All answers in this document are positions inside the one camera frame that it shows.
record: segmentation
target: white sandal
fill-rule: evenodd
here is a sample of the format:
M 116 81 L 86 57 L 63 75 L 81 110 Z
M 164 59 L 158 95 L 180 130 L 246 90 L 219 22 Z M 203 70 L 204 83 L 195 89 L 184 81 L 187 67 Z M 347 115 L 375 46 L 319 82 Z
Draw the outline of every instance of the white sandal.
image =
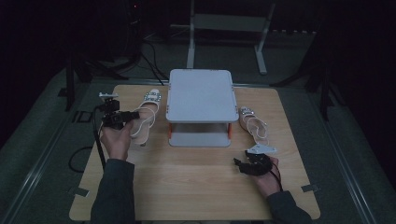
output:
M 239 123 L 243 129 L 253 135 L 253 139 L 256 144 L 265 146 L 269 145 L 269 141 L 267 139 L 268 125 L 261 119 L 258 119 L 252 109 L 245 106 L 240 108 Z
M 140 119 L 134 120 L 131 130 L 132 143 L 144 146 L 149 139 L 149 129 L 154 125 L 155 117 L 160 109 L 161 94 L 157 89 L 147 92 L 143 103 L 135 110 L 139 112 Z

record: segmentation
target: cable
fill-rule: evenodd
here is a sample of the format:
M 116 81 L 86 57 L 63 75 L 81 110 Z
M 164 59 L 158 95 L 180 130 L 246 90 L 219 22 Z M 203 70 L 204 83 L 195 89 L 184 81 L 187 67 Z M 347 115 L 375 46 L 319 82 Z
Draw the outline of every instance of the cable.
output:
M 129 5 L 127 4 L 127 1 L 123 1 L 123 4 L 124 4 L 124 7 L 123 7 L 123 8 L 125 8 L 125 16 L 126 16 L 126 18 L 127 18 L 127 21 L 126 21 L 126 40 L 125 40 L 125 46 L 124 46 L 124 50 L 122 51 L 122 54 L 121 54 L 121 55 L 125 54 L 126 50 L 127 50 L 128 47 L 129 47 L 129 35 L 130 35 L 130 32 L 131 32 L 131 31 L 130 31 L 129 24 L 131 24 L 131 22 L 132 22 L 131 16 L 129 15 L 129 11 L 128 11 Z
M 109 68 L 119 72 L 121 69 L 125 69 L 125 68 L 130 69 L 131 67 L 135 67 L 139 61 L 140 61 L 140 53 L 135 54 L 132 57 L 128 57 L 128 62 L 126 63 L 117 64 Z
M 142 54 L 142 57 L 143 57 L 143 59 L 148 63 L 148 65 L 150 66 L 152 74 L 154 74 L 154 76 L 161 82 L 161 85 L 163 85 L 163 82 L 162 82 L 161 79 L 157 76 L 157 73 L 154 71 L 154 68 L 153 68 L 151 62 L 149 62 L 149 60 L 148 60 L 148 59 L 146 58 L 146 56 L 144 56 L 143 54 Z
M 154 32 L 154 33 L 152 33 L 151 35 L 147 35 L 146 37 L 143 38 L 143 40 L 147 40 L 147 41 L 148 41 L 148 39 L 149 39 L 150 37 L 152 37 L 152 36 L 154 36 L 154 35 L 156 35 L 156 34 L 157 34 L 157 32 Z
M 96 106 L 92 112 L 92 114 L 93 114 L 93 119 L 92 119 L 93 136 L 95 138 L 95 142 L 96 142 L 96 146 L 98 149 L 98 153 L 99 153 L 100 161 L 102 163 L 103 170 L 105 170 L 106 159 L 105 159 L 105 155 L 103 153 L 102 144 L 99 139 L 99 132 L 97 131 L 97 128 L 96 128 L 96 110 L 97 109 L 99 109 L 99 106 Z
M 157 70 L 157 72 L 158 72 L 163 78 L 165 78 L 166 80 L 169 80 L 169 77 L 167 77 L 167 76 L 158 68 L 158 65 L 157 65 L 157 56 L 156 56 L 156 52 L 155 52 L 154 46 L 153 46 L 151 43 L 149 43 L 148 41 L 143 41 L 143 43 L 149 45 L 149 46 L 152 48 L 153 59 L 154 59 L 154 66 L 153 66 L 153 67 Z
M 183 33 L 185 33 L 185 32 L 188 32 L 189 30 L 190 30 L 190 27 L 189 27 L 189 28 L 186 28 L 186 29 L 184 29 L 184 30 L 182 30 L 182 31 L 180 31 L 180 32 L 178 32 L 178 33 L 175 33 L 175 34 L 171 35 L 171 38 L 172 38 L 172 37 L 175 37 L 175 36 L 177 36 L 177 35 L 181 35 L 181 34 L 183 34 Z
M 81 148 L 79 148 L 78 150 L 76 150 L 76 151 L 73 153 L 73 155 L 70 157 L 69 163 L 68 163 L 70 170 L 72 170 L 72 171 L 74 171 L 74 172 L 76 172 L 76 173 L 81 173 L 81 174 L 84 173 L 84 170 L 78 170 L 78 169 L 74 168 L 73 165 L 72 165 L 72 161 L 73 161 L 74 157 L 75 157 L 80 151 L 87 150 L 87 149 L 91 150 L 92 147 L 81 147 Z
M 282 187 L 282 183 L 281 183 L 281 177 L 280 177 L 280 172 L 279 172 L 279 169 L 277 168 L 277 166 L 273 163 L 273 165 L 275 166 L 275 168 L 277 169 L 277 172 L 279 173 L 279 176 L 277 176 L 276 174 L 274 174 L 274 172 L 271 170 L 270 171 L 270 173 L 271 173 L 271 175 L 273 175 L 274 176 L 274 178 L 276 179 L 276 182 L 277 182 L 277 184 L 279 184 L 279 188 L 280 188 L 280 191 L 283 191 L 283 187 Z
M 147 68 L 147 67 L 145 67 L 145 66 L 140 66 L 140 65 L 137 65 L 136 67 L 139 67 L 139 68 L 142 68 L 142 69 L 146 69 L 146 70 L 149 70 L 149 71 L 151 71 L 151 72 L 153 72 L 152 71 L 152 68 Z
M 137 63 L 136 63 L 134 66 L 131 66 L 131 67 L 125 69 L 125 70 L 120 71 L 120 74 L 129 72 L 129 71 L 131 71 L 133 68 L 135 68 L 135 67 L 137 67 L 137 66 L 138 66 L 138 65 L 137 65 Z

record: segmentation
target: black cable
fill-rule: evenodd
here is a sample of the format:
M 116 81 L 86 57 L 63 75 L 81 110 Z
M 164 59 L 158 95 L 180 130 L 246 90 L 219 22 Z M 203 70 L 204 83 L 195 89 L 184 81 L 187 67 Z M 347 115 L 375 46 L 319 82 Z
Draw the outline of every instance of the black cable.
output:
M 74 168 L 73 165 L 72 165 L 72 161 L 73 161 L 74 157 L 75 157 L 80 151 L 87 150 L 87 149 L 91 150 L 92 147 L 81 147 L 81 148 L 79 148 L 78 150 L 76 150 L 76 151 L 73 153 L 73 155 L 70 157 L 69 163 L 68 163 L 70 170 L 72 170 L 72 171 L 74 171 L 74 172 L 76 172 L 76 173 L 81 173 L 81 174 L 84 173 L 84 170 L 78 170 L 78 169 Z
M 146 58 L 145 55 L 142 54 L 142 57 L 143 57 L 143 59 L 148 63 L 148 65 L 150 66 L 151 71 L 152 71 L 152 74 L 154 74 L 154 76 L 161 82 L 161 85 L 163 85 L 163 82 L 162 82 L 161 79 L 157 76 L 157 73 L 154 71 L 154 68 L 153 68 L 151 62 L 149 62 L 149 60 Z
M 92 59 L 91 57 L 88 57 L 83 54 L 79 54 L 79 56 L 85 63 L 89 63 L 94 68 L 101 70 L 107 76 L 113 77 L 118 80 L 128 80 L 129 79 L 128 77 L 121 76 L 120 74 L 116 73 L 113 69 L 106 67 L 105 65 L 99 63 L 98 61 Z
M 134 69 L 135 67 L 137 67 L 137 66 L 138 66 L 137 64 L 138 64 L 138 62 L 137 62 L 137 63 L 135 63 L 134 65 L 130 66 L 129 68 L 125 69 L 125 70 L 119 71 L 119 72 L 120 72 L 120 74 L 123 74 L 123 73 L 126 73 L 126 72 L 129 72 L 129 71 L 131 71 L 132 69 Z
M 344 103 L 344 100 L 342 100 L 340 97 L 338 97 L 338 93 L 335 92 L 335 90 L 332 88 L 332 86 L 329 87 L 329 90 L 332 92 L 332 95 L 334 96 L 335 100 L 338 102 L 339 105 L 346 106 L 347 104 Z
M 93 119 L 92 119 L 93 136 L 95 138 L 96 147 L 98 149 L 98 153 L 99 153 L 100 161 L 102 163 L 103 170 L 105 170 L 106 159 L 105 159 L 105 155 L 103 153 L 102 144 L 101 144 L 100 139 L 99 139 L 99 132 L 98 132 L 97 127 L 96 127 L 96 116 L 95 116 L 95 114 L 96 114 L 96 110 L 97 109 L 99 109 L 99 106 L 96 106 L 95 109 L 92 112 L 92 114 L 93 114 Z
M 149 45 L 149 46 L 152 48 L 153 59 L 154 59 L 154 65 L 153 65 L 153 67 L 157 70 L 157 72 L 158 72 L 163 78 L 165 78 L 166 80 L 169 80 L 169 77 L 167 77 L 167 76 L 160 70 L 160 68 L 158 68 L 158 65 L 157 65 L 157 56 L 156 56 L 156 52 L 155 52 L 154 46 L 153 46 L 151 43 L 149 43 L 148 41 L 143 41 L 143 43 Z
M 115 65 L 115 66 L 112 66 L 112 67 L 110 67 L 111 69 L 114 69 L 114 70 L 116 70 L 116 71 L 120 71 L 120 70 L 122 70 L 122 69 L 128 69 L 128 70 L 130 70 L 130 69 L 132 69 L 132 68 L 134 68 L 134 67 L 136 67 L 137 66 L 137 64 L 139 63 L 139 61 L 140 61 L 140 54 L 141 53 L 138 53 L 138 54 L 136 54 L 134 57 L 129 57 L 128 58 L 128 62 L 126 62 L 126 63 L 121 63 L 121 64 L 118 64 L 118 65 Z
M 142 69 L 146 69 L 146 70 L 150 70 L 151 72 L 152 72 L 152 69 L 151 68 L 147 68 L 147 67 L 145 67 L 145 66 L 141 66 L 141 65 L 137 65 L 136 67 L 139 67 L 139 68 L 142 68 Z
M 279 172 L 279 169 L 277 168 L 277 166 L 273 163 L 273 165 L 275 166 L 275 168 L 277 169 L 277 172 L 279 173 L 279 176 L 277 176 L 276 174 L 274 174 L 274 172 L 271 170 L 270 171 L 270 173 L 271 173 L 271 175 L 273 175 L 274 176 L 274 178 L 276 179 L 276 182 L 277 182 L 277 184 L 279 184 L 279 188 L 280 188 L 280 191 L 283 191 L 283 187 L 282 187 L 282 183 L 281 183 L 281 177 L 280 177 L 280 172 Z
M 124 46 L 124 49 L 123 49 L 121 55 L 125 54 L 126 50 L 129 47 L 129 39 L 130 39 L 130 32 L 131 32 L 130 24 L 132 23 L 131 16 L 130 16 L 129 11 L 128 11 L 128 8 L 129 8 L 129 5 L 127 4 L 128 2 L 127 1 L 123 1 L 122 3 L 124 4 L 123 8 L 125 9 L 124 12 L 125 12 L 125 17 L 127 19 L 126 19 L 126 41 L 125 41 L 125 46 Z

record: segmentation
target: sleeve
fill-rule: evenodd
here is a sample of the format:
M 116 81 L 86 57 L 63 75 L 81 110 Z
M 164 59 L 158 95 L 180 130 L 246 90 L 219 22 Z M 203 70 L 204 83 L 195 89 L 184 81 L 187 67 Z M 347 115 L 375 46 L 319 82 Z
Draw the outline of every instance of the sleeve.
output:
M 134 165 L 109 159 L 91 210 L 91 223 L 134 223 Z
M 299 208 L 289 191 L 282 191 L 267 197 L 271 214 L 276 223 L 312 223 L 311 216 Z

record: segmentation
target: person's hand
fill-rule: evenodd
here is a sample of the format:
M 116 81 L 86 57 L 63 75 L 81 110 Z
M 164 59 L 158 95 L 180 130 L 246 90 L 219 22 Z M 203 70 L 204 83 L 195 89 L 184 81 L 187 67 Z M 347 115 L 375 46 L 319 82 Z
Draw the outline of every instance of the person's hand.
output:
M 279 171 L 276 168 L 279 163 L 279 160 L 273 157 L 269 157 L 269 158 L 273 163 L 273 168 L 271 171 L 280 179 Z M 259 176 L 253 175 L 252 178 L 253 181 L 256 183 L 257 187 L 259 188 L 260 194 L 264 198 L 267 198 L 273 193 L 280 192 L 280 186 L 277 183 L 276 178 L 270 172 L 268 172 L 265 175 L 259 175 Z
M 128 148 L 131 145 L 130 135 L 133 126 L 134 122 L 131 120 L 121 130 L 108 127 L 102 129 L 103 135 L 100 140 L 105 145 L 110 159 L 126 161 L 128 158 Z

